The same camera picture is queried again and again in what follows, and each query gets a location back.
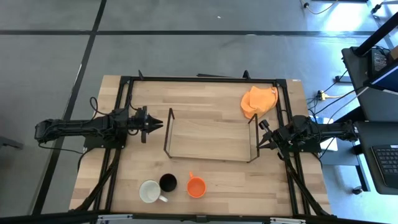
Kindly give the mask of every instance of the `computer monitor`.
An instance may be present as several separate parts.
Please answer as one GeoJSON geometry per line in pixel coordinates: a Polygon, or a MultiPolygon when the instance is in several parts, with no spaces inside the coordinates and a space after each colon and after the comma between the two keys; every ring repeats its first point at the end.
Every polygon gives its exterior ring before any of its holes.
{"type": "Polygon", "coordinates": [[[394,60],[375,77],[365,81],[364,86],[398,95],[398,60],[394,60]]]}

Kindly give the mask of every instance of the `black mug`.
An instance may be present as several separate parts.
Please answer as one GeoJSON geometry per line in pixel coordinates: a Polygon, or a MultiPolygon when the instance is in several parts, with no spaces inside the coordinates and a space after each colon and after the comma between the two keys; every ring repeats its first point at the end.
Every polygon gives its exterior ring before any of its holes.
{"type": "Polygon", "coordinates": [[[159,185],[164,192],[170,192],[176,188],[177,179],[173,174],[165,174],[160,178],[159,185]]]}

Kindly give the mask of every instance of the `white mug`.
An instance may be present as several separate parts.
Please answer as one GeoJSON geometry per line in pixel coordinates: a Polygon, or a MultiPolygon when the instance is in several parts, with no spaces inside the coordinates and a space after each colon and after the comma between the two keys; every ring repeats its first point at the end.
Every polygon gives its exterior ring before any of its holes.
{"type": "Polygon", "coordinates": [[[139,187],[139,197],[145,203],[155,202],[157,199],[161,199],[167,202],[167,198],[160,195],[160,186],[154,180],[146,180],[139,187]]]}

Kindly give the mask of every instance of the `mug handle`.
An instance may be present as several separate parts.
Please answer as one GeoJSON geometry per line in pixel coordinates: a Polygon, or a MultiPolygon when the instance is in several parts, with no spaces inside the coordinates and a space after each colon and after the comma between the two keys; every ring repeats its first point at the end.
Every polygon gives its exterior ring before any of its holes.
{"type": "Polygon", "coordinates": [[[163,197],[163,196],[159,196],[159,199],[161,199],[162,201],[164,201],[164,202],[168,202],[169,200],[167,199],[167,198],[165,198],[165,197],[163,197]]]}

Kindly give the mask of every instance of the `chair wheel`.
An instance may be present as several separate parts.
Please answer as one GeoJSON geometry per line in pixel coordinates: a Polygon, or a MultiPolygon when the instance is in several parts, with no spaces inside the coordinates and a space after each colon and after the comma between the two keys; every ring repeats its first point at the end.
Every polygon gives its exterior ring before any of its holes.
{"type": "Polygon", "coordinates": [[[359,195],[359,194],[362,193],[362,192],[363,192],[362,186],[356,187],[356,188],[354,188],[354,189],[352,190],[352,193],[355,194],[355,195],[359,195]]]}

